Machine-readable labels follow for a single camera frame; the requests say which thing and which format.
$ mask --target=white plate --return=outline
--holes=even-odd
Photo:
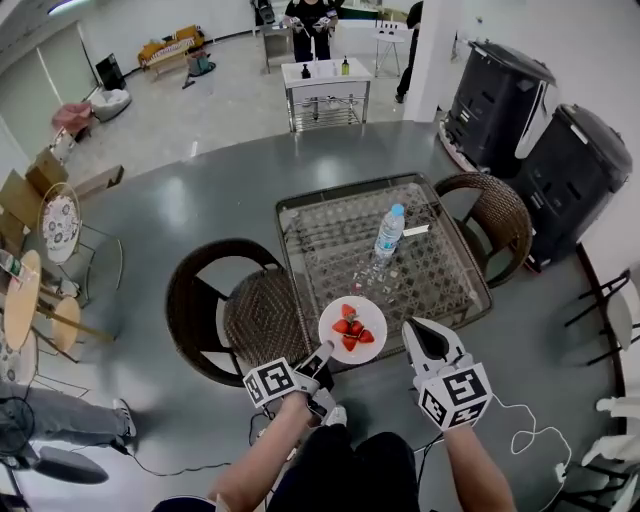
[[[342,318],[342,305],[349,304],[355,308],[359,320],[364,328],[371,331],[375,341],[373,343],[357,343],[356,348],[349,352],[342,344],[342,334],[335,332],[331,326]],[[387,321],[380,308],[364,297],[347,296],[334,300],[322,312],[318,324],[320,341],[331,340],[336,346],[332,357],[336,361],[346,364],[362,364],[376,357],[387,341]]]

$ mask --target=cable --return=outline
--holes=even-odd
[[[443,435],[442,433],[440,433],[433,439],[433,441],[424,445],[422,448],[418,448],[413,452],[413,453],[417,453],[420,450],[424,450],[424,453],[422,455],[422,462],[420,463],[420,471],[418,473],[418,491],[420,490],[420,482],[422,481],[422,473],[424,471],[424,463],[427,460],[427,454],[429,453],[429,450],[431,450],[433,445],[439,443],[442,439],[443,439]]]
[[[533,444],[533,442],[535,441],[537,435],[542,434],[543,432],[546,432],[547,430],[553,430],[554,432],[557,432],[557,434],[560,436],[560,439],[562,439],[562,441],[564,442],[564,444],[567,447],[567,450],[569,452],[569,456],[567,457],[567,462],[564,463],[564,469],[566,471],[567,467],[569,467],[569,463],[571,462],[571,457],[573,456],[573,452],[571,451],[571,446],[569,446],[569,443],[567,442],[565,437],[562,435],[562,432],[560,432],[556,427],[545,427],[542,430],[536,430],[536,425],[537,425],[538,421],[536,420],[536,417],[531,412],[531,409],[529,409],[528,405],[525,405],[525,404],[505,405],[505,404],[502,403],[502,400],[500,400],[495,393],[493,394],[493,397],[498,401],[498,403],[500,404],[500,406],[503,409],[513,409],[514,407],[524,407],[527,410],[527,412],[529,413],[529,416],[531,416],[531,419],[533,420],[533,427],[532,427],[531,430],[518,430],[515,434],[513,434],[513,437],[511,438],[511,454],[512,455],[521,454],[523,451],[525,451],[527,448],[529,448]],[[526,446],[524,446],[520,450],[516,451],[513,446],[514,446],[514,444],[516,442],[516,437],[518,437],[519,434],[529,434],[531,436],[531,440],[527,443]],[[560,494],[560,492],[562,491],[563,488],[564,488],[564,479],[561,482],[561,485],[560,485],[560,488],[558,489],[558,492],[556,492],[553,495],[553,498],[551,498],[551,501],[549,501],[544,507],[542,507],[540,509],[540,512],[542,512],[543,510],[546,510],[547,507],[549,507],[549,505],[551,505],[554,502],[554,500],[556,499],[558,494]]]

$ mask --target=round wooden table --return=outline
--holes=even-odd
[[[23,283],[16,279],[11,279],[9,283],[4,306],[4,335],[13,350],[20,350],[27,340],[38,305],[42,273],[40,255],[36,251],[27,252],[21,261],[33,275]]]

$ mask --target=plastic bottle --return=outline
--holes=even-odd
[[[0,249],[0,267],[19,281],[28,281],[31,278],[31,271],[18,258],[2,249]]]
[[[380,259],[388,259],[396,250],[398,240],[404,231],[404,206],[394,204],[382,219],[378,238],[374,247],[376,256]]]

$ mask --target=chair leg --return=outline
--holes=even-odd
[[[571,320],[569,320],[568,322],[565,322],[564,326],[565,327],[569,327],[571,324],[576,323],[578,320],[580,320],[581,318],[583,318],[584,316],[588,315],[589,313],[591,313],[594,309],[596,309],[598,306],[600,305],[600,302],[596,302],[595,304],[592,304],[591,306],[589,306],[587,309],[585,309],[582,313],[580,313],[579,315],[574,316]]]
[[[120,281],[122,280],[122,272],[124,270],[124,250],[122,249],[122,241],[117,236],[113,236],[109,233],[105,233],[104,231],[100,231],[99,229],[93,228],[88,224],[83,224],[82,226],[90,229],[91,231],[95,231],[96,233],[100,233],[107,238],[112,238],[118,244],[118,250],[120,251],[120,270],[118,271],[118,282],[116,283],[116,290],[119,290]]]
[[[612,356],[614,354],[617,354],[621,350],[622,350],[622,347],[616,347],[613,350],[610,350],[609,352],[607,352],[606,354],[603,354],[603,355],[601,355],[599,357],[596,357],[595,359],[592,359],[591,361],[589,361],[587,363],[587,366],[591,366],[593,364],[596,364],[596,363],[602,361],[603,359],[606,359],[607,357],[610,357],[610,356]]]

